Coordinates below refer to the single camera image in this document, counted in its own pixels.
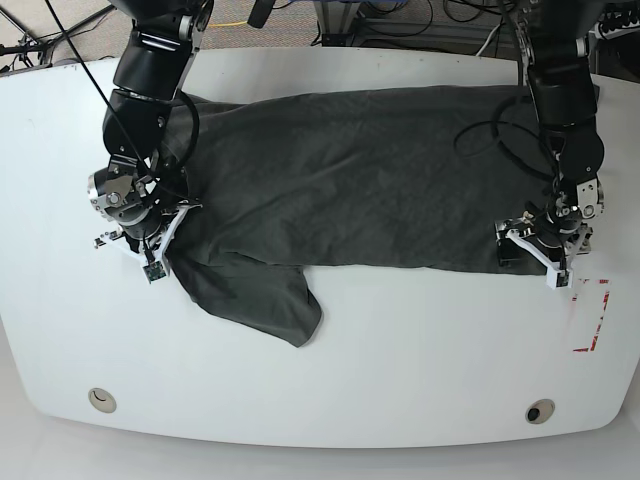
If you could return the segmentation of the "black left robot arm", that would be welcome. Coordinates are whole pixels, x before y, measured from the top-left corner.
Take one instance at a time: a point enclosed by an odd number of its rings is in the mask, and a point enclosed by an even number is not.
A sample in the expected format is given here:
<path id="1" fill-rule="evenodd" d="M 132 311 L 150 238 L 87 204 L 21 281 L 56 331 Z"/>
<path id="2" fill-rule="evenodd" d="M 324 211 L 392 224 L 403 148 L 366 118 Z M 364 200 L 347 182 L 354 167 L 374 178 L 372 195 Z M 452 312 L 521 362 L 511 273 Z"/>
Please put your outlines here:
<path id="1" fill-rule="evenodd" d="M 591 250 L 593 221 L 604 210 L 598 171 L 605 147 L 597 131 L 597 95 L 589 65 L 588 32 L 604 10 L 602 1 L 499 1 L 500 24 L 509 32 L 517 58 L 517 90 L 483 121 L 491 136 L 481 155 L 497 149 L 523 173 L 544 181 L 542 206 L 495 225 L 498 258 L 491 263 L 467 251 L 446 262 L 461 272 L 525 273 L 543 268 L 552 289 L 571 286 L 573 263 Z M 532 137 L 549 164 L 543 173 L 526 163 L 503 138 L 517 128 L 514 116 L 524 103 L 535 108 L 538 130 Z"/>

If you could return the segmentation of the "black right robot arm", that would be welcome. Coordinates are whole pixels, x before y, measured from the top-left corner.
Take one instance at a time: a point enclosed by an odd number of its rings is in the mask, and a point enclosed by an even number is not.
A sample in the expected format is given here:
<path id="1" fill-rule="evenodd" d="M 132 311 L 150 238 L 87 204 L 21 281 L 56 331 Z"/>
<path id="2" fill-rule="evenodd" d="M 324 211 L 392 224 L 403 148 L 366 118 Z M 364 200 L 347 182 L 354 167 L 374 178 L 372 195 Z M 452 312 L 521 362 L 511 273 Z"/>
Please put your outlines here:
<path id="1" fill-rule="evenodd" d="M 170 273 L 166 251 L 189 210 L 184 167 L 193 155 L 200 120 L 182 90 L 200 50 L 211 1 L 116 1 L 132 20 L 127 47 L 114 75 L 103 121 L 107 167 L 88 181 L 91 206 L 116 223 L 95 247 L 110 245 L 139 262 L 148 282 Z M 184 106 L 191 132 L 184 152 L 162 156 L 172 110 Z"/>

